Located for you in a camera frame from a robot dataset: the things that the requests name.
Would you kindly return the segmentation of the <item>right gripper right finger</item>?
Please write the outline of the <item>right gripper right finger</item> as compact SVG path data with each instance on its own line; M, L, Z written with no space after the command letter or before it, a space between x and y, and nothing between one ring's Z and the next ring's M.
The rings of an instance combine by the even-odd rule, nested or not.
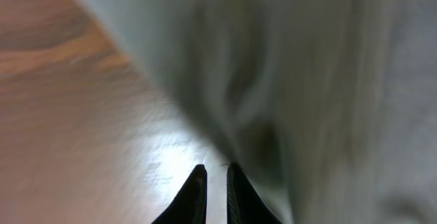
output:
M281 224L236 163L227 169L227 224Z

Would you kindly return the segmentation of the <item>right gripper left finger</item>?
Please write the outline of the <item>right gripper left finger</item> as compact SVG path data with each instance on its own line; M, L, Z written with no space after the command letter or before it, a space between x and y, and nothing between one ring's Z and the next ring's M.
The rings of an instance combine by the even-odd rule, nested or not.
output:
M205 224L207 176L204 165L196 165L173 201L152 224Z

